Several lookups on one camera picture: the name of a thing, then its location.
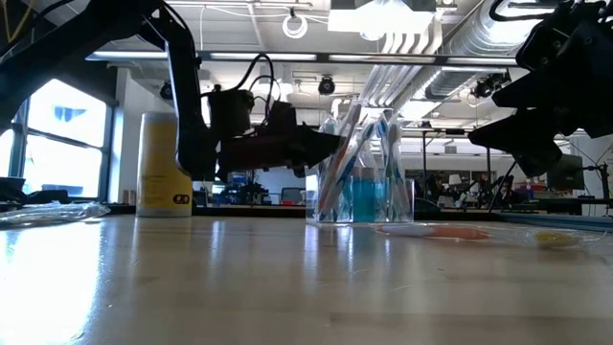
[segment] fluorescent light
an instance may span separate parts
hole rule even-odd
[[[423,143],[423,139],[421,138],[401,138],[400,143],[401,144],[419,144],[421,145]]]
[[[433,11],[413,11],[401,0],[374,0],[355,10],[331,10],[328,31],[374,36],[422,34],[433,17]]]
[[[514,57],[448,57],[447,63],[466,66],[517,66]]]
[[[258,53],[211,53],[210,57],[213,60],[250,61],[257,55]],[[315,54],[273,53],[267,55],[276,61],[314,61],[317,59]]]
[[[435,61],[434,57],[418,57],[418,56],[403,56],[403,55],[381,55],[381,54],[331,54],[330,61],[341,62],[377,62],[389,64],[432,64]]]
[[[441,103],[439,102],[407,102],[400,114],[404,120],[419,120],[427,115],[430,111],[436,109]]]
[[[98,51],[87,57],[90,61],[118,61],[133,59],[167,59],[166,52]]]
[[[443,66],[443,72],[507,73],[506,68],[499,67],[453,67]]]
[[[285,3],[279,1],[174,1],[167,0],[167,4],[175,6],[175,7],[203,7],[203,6],[215,6],[215,7],[247,7],[249,5],[253,5],[257,8],[262,9],[286,9],[286,8],[294,8],[294,9],[307,9],[311,10],[313,8],[313,4],[311,3]]]

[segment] toothbrush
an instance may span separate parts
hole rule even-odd
[[[386,167],[386,176],[390,178],[390,189],[392,193],[392,202],[389,206],[388,218],[392,218],[393,211],[396,210],[396,215],[406,214],[410,209],[410,200],[406,194],[404,178],[398,166],[399,157],[397,153],[397,141],[399,139],[399,128],[396,123],[390,126],[388,134],[388,165]]]
[[[336,120],[329,118],[327,119],[323,125],[319,128],[319,131],[327,134],[334,134],[334,128],[336,126]],[[328,170],[330,158],[326,158],[324,161],[319,163],[318,173],[319,178],[323,179],[325,177],[326,171]]]
[[[352,106],[349,114],[347,115],[348,121],[345,122],[341,126],[339,134],[342,133],[342,130],[346,126],[350,127],[349,134],[347,135],[347,139],[343,143],[343,146],[338,150],[338,152],[336,152],[336,154],[334,154],[334,156],[332,157],[330,161],[328,172],[326,173],[326,178],[324,179],[324,183],[321,189],[321,194],[319,196],[319,202],[317,204],[317,210],[320,210],[320,212],[321,210],[324,209],[324,205],[329,203],[328,202],[329,190],[332,187],[333,181],[336,179],[336,173],[338,172],[338,168],[341,165],[343,158],[345,158],[345,154],[347,153],[347,148],[349,147],[349,142],[351,141],[350,138],[352,137],[353,132],[355,131],[355,127],[357,126],[357,123],[360,119],[361,111],[362,111],[362,104],[357,103],[355,106]]]
[[[381,116],[381,120],[376,126],[376,135],[381,139],[381,152],[383,153],[383,166],[387,167],[387,159],[388,159],[388,126],[385,117]]]
[[[338,197],[343,191],[343,188],[345,188],[345,184],[347,183],[350,175],[352,174],[353,167],[355,166],[355,161],[357,160],[357,157],[360,151],[362,150],[364,145],[369,140],[371,140],[371,137],[373,136],[374,131],[375,131],[375,123],[370,123],[362,131],[362,137],[360,138],[360,141],[357,144],[357,148],[355,149],[353,156],[349,159],[349,161],[345,165],[345,168],[343,168],[341,175],[336,180],[336,183],[330,189],[329,197],[326,200],[326,202],[323,204],[323,207],[321,208],[320,221],[326,218],[327,213],[331,209],[332,205],[338,200]]]

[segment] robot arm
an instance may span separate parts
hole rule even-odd
[[[136,34],[168,53],[178,118],[176,161],[192,179],[213,180],[217,162],[222,180],[233,171],[280,166],[301,175],[305,165],[314,166],[338,148],[340,137],[297,126],[295,109],[289,103],[275,103],[265,127],[250,136],[242,135],[251,126],[254,104],[250,92],[238,90],[247,76],[233,89],[217,89],[207,95],[212,123],[206,126],[197,76],[201,60],[196,57],[192,34],[162,0],[90,0],[83,12],[24,50],[11,57],[6,57],[7,49],[0,53],[0,60],[4,56],[0,63],[0,132],[11,125],[28,97],[70,69],[73,61],[87,58],[112,40]]]
[[[517,108],[515,115],[474,130],[471,142],[511,153],[527,176],[538,176],[561,157],[557,134],[613,133],[609,15],[603,1],[567,1],[537,24],[515,57],[531,72],[492,96],[498,106]]]

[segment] air duct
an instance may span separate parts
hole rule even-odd
[[[497,12],[507,16],[547,12],[547,10],[510,9],[510,1],[504,1]],[[493,2],[494,0],[484,1],[481,8],[470,15],[462,28],[443,46],[442,55],[500,57],[514,54],[539,20],[494,21],[488,14]],[[455,95],[476,76],[474,71],[444,71],[442,67],[423,68],[413,79],[413,84],[398,100],[395,108],[414,108],[409,106],[412,99],[426,99],[438,105],[437,101]]]

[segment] ceiling light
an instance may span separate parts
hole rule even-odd
[[[133,60],[133,59],[168,59],[166,52],[134,52],[134,51],[98,51],[87,57],[90,61]]]
[[[332,8],[328,31],[362,33],[373,39],[384,33],[422,34],[434,18],[436,6],[407,6],[402,0],[374,0],[357,9]]]
[[[463,66],[517,66],[515,57],[448,57],[447,63]]]
[[[261,9],[286,9],[292,7],[294,9],[312,10],[313,4],[308,2],[292,2],[285,3],[280,1],[175,1],[167,0],[167,4],[174,7],[203,7],[203,6],[217,6],[217,7],[247,7],[249,5]]]
[[[402,107],[400,114],[405,120],[419,120],[424,116],[424,114],[436,109],[439,105],[441,105],[439,102],[409,101]]]
[[[435,61],[434,57],[419,57],[419,56],[403,56],[403,55],[378,55],[378,54],[331,54],[330,61],[339,62],[376,62],[389,64],[432,64]]]
[[[300,20],[300,26],[298,27],[298,29],[289,29],[289,21],[294,18]],[[289,38],[302,38],[307,34],[307,19],[303,15],[288,15],[285,18],[284,23],[282,24],[282,29],[284,31],[284,34]]]
[[[251,61],[258,53],[211,53],[210,57],[213,60],[237,60]],[[273,53],[267,54],[269,58],[276,61],[314,61],[317,59],[315,54],[283,54]]]

